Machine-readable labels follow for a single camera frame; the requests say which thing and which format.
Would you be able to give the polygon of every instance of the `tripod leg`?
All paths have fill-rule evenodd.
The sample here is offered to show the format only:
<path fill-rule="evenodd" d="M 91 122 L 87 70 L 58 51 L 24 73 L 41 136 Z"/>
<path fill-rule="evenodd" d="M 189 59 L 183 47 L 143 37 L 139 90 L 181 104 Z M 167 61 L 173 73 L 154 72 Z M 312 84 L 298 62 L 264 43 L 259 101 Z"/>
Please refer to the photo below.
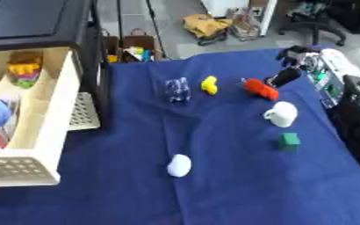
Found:
<path fill-rule="evenodd" d="M 122 18 L 122 11 L 121 11 L 121 0 L 117 0 L 117 17 L 119 22 L 119 47 L 124 48 L 123 43 L 123 18 Z"/>
<path fill-rule="evenodd" d="M 162 51 L 162 58 L 165 59 L 167 57 L 167 55 L 165 53 L 165 49 L 163 48 L 161 35 L 160 35 L 159 30 L 158 30 L 158 25 L 157 25 L 157 23 L 155 21 L 155 12 L 153 10 L 153 7 L 151 6 L 150 0 L 146 0 L 146 3 L 148 5 L 148 11 L 149 11 L 151 20 L 153 21 L 153 26 L 154 26 L 154 29 L 155 29 L 155 33 L 157 35 L 158 43 L 160 44 L 160 48 L 161 48 L 161 51 Z"/>

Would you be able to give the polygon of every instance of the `green block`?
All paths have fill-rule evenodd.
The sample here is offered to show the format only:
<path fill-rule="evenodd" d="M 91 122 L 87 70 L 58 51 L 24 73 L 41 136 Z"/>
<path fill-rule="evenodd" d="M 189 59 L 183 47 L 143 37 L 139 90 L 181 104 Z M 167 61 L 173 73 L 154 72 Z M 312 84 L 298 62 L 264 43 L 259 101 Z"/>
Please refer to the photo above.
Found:
<path fill-rule="evenodd" d="M 278 146 L 282 150 L 296 150 L 300 144 L 300 139 L 296 133 L 283 133 L 278 140 Z"/>

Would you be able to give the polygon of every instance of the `white storage bin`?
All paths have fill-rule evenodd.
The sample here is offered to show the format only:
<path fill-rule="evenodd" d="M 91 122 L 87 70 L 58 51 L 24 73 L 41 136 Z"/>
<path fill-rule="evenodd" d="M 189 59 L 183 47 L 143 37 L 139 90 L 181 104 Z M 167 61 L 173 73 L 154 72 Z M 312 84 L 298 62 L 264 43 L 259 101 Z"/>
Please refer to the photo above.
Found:
<path fill-rule="evenodd" d="M 15 134 L 0 149 L 0 186 L 56 185 L 57 166 L 78 96 L 80 79 L 73 51 L 67 47 L 37 49 L 44 63 L 30 89 L 13 85 L 7 73 L 12 51 L 0 52 L 0 95 L 21 96 Z"/>

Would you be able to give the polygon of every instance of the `floor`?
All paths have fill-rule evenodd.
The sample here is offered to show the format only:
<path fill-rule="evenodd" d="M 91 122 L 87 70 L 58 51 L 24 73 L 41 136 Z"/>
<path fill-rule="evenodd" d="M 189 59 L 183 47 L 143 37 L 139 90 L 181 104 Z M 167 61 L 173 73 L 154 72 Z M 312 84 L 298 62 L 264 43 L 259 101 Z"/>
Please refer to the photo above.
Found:
<path fill-rule="evenodd" d="M 162 35 L 163 45 L 167 55 L 172 59 L 184 59 L 195 54 L 241 51 L 250 49 L 289 47 L 295 44 L 309 44 L 310 33 L 288 32 L 281 36 L 277 28 L 283 24 L 284 14 L 290 0 L 280 0 L 268 34 L 259 40 L 239 42 L 233 37 L 215 43 L 211 46 L 200 47 L 195 38 L 182 27 L 182 18 L 195 13 L 206 13 L 200 0 L 150 0 L 156 14 L 156 20 Z M 112 35 L 118 35 L 116 0 L 98 0 L 98 7 L 103 27 Z M 129 34 L 134 28 L 141 28 L 148 34 L 156 36 L 151 18 L 148 13 L 146 0 L 121 1 L 124 33 Z M 321 44 L 336 47 L 360 68 L 360 35 L 347 33 L 348 40 L 345 47 L 337 47 L 336 37 L 329 33 L 321 35 Z"/>

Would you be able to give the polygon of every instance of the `white mug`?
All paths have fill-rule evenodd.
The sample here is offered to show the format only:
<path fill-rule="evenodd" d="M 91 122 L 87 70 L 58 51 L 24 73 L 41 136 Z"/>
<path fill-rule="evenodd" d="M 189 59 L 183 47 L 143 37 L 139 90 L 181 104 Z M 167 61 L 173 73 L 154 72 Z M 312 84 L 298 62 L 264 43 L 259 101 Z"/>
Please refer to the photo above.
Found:
<path fill-rule="evenodd" d="M 298 109 L 289 102 L 277 102 L 263 117 L 278 127 L 290 127 L 298 117 Z"/>

